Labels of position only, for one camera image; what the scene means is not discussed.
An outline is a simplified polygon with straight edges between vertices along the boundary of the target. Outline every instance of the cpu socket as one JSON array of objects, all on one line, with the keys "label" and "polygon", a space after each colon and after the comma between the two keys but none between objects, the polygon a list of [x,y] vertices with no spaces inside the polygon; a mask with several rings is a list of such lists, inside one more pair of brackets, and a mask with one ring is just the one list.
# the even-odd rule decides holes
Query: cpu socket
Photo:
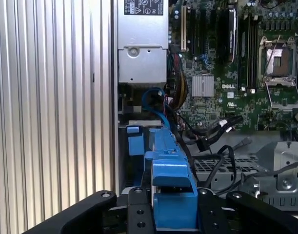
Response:
[{"label": "cpu socket", "polygon": [[262,37],[260,41],[258,79],[263,84],[273,78],[296,78],[296,44],[293,37],[278,42]]},{"label": "cpu socket", "polygon": [[293,88],[298,97],[296,80],[296,44],[293,37],[286,40],[268,40],[262,37],[259,45],[258,79],[266,86],[271,108],[283,111],[298,109],[295,103],[280,103],[272,96],[276,87]]}]

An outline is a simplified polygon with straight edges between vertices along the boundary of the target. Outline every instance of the ribbed metal panel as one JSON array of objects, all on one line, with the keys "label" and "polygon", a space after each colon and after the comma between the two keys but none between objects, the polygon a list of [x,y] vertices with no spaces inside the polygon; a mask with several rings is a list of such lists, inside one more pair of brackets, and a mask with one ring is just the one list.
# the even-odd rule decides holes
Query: ribbed metal panel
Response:
[{"label": "ribbed metal panel", "polygon": [[0,0],[2,234],[113,189],[110,43],[110,0]]}]

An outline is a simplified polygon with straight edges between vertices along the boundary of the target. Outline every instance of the warning label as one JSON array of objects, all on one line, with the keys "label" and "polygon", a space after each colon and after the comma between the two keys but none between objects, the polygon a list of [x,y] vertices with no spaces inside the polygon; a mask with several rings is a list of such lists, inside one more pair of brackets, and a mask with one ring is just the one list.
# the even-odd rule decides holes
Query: warning label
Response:
[{"label": "warning label", "polygon": [[164,0],[124,0],[125,15],[162,16]]}]

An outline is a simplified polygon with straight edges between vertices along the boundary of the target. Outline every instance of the blue plastic bracket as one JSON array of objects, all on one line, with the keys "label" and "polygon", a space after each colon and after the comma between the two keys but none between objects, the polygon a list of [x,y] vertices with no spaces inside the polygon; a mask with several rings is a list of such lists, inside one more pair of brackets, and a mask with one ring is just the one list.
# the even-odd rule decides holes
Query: blue plastic bracket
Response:
[{"label": "blue plastic bracket", "polygon": [[154,194],[154,218],[158,228],[197,227],[198,192],[186,156],[166,128],[150,129],[152,186],[181,188],[184,192]]},{"label": "blue plastic bracket", "polygon": [[142,129],[139,126],[128,126],[127,134],[129,155],[144,155],[144,139]]}]

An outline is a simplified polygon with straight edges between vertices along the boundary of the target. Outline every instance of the green circuit board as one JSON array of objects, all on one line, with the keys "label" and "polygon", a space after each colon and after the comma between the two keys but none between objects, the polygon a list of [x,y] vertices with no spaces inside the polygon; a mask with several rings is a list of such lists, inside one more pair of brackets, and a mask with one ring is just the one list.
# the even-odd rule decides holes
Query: green circuit board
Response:
[{"label": "green circuit board", "polygon": [[[280,35],[281,40],[288,40],[293,38],[295,41],[295,54],[296,57],[292,61],[291,66],[294,66],[297,70],[298,66],[298,0],[288,1],[280,6],[268,10],[259,5],[256,1],[254,7],[248,6],[248,1],[239,1],[237,4],[238,19],[239,21],[244,18],[245,15],[258,15],[262,17],[262,20],[258,23],[257,38],[262,40],[263,37],[267,37],[267,40],[276,40]],[[209,22],[209,16],[211,10],[215,9],[217,15],[219,11],[226,7],[221,6],[221,1],[203,1],[203,0],[191,0],[187,4],[192,9],[196,9],[197,13],[205,9],[207,11],[207,21]],[[275,15],[278,13],[293,13],[293,18],[288,19],[290,22],[289,28],[281,30],[279,28],[272,28],[271,24],[275,22],[269,15]],[[239,56],[243,56],[239,52],[239,47],[243,46],[240,43],[241,29],[238,23],[238,35],[237,35],[237,50],[234,62],[230,64],[220,64],[217,62],[217,53],[215,51],[215,40],[217,39],[217,28],[208,29],[207,31],[207,54],[209,57],[211,69],[206,69],[204,63],[201,61],[195,61],[190,53],[182,52],[183,70],[187,78],[189,85],[189,94],[186,102],[180,109],[180,113],[188,119],[188,121],[199,128],[207,128],[211,123],[224,116],[242,115],[244,118],[243,123],[236,126],[237,130],[250,131],[250,130],[274,130],[280,128],[280,125],[272,125],[272,123],[278,121],[284,121],[297,128],[298,123],[293,120],[295,112],[298,109],[290,111],[275,109],[271,107],[269,95],[273,103],[282,104],[283,106],[290,103],[298,103],[298,92],[295,87],[275,87],[269,90],[259,81],[258,88],[255,93],[242,92],[239,85],[241,82],[245,83],[246,78],[243,73],[239,73],[239,69],[248,69],[246,64],[243,63]],[[211,74],[214,76],[214,96],[213,97],[192,97],[192,76],[201,76],[202,74]]]}]

